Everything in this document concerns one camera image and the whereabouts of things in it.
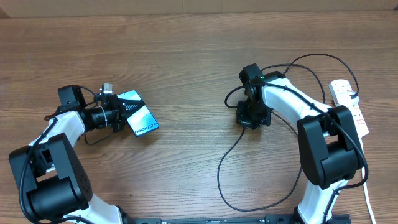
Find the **Galaxy S24+ smartphone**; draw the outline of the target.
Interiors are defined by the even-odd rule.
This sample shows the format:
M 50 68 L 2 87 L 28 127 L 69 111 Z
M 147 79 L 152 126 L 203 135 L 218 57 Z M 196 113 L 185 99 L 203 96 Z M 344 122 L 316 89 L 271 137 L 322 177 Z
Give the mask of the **Galaxy S24+ smartphone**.
M 144 101 L 136 90 L 118 94 L 117 97 L 124 101 Z M 143 106 L 138 112 L 130 117 L 126 117 L 135 136 L 143 136 L 159 128 L 159 123 L 151 113 L 147 105 Z

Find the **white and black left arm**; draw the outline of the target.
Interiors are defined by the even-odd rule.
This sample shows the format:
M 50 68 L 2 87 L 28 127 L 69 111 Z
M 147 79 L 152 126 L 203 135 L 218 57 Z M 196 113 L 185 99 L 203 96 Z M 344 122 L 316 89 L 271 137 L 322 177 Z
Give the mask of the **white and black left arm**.
M 93 193 L 74 146 L 90 131 L 111 128 L 116 133 L 130 126 L 142 136 L 159 124 L 135 90 L 117 95 L 105 83 L 90 103 L 83 90 L 80 85 L 59 88 L 61 105 L 46 117 L 46 129 L 10 153 L 21 210 L 32 223 L 135 223 L 121 207 Z

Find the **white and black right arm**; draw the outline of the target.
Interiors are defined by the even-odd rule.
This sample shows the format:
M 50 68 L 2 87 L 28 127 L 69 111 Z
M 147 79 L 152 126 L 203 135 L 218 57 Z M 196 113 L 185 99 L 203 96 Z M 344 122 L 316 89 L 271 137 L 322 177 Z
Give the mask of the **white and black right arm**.
M 269 126 L 280 112 L 297 127 L 300 170 L 308 179 L 304 197 L 293 214 L 266 215 L 266 223 L 351 223 L 349 215 L 334 215 L 340 192 L 366 183 L 368 165 L 362 137 L 349 107 L 331 107 L 307 96 L 282 73 L 263 74 L 257 64 L 239 73 L 247 96 L 234 106 L 243 129 Z

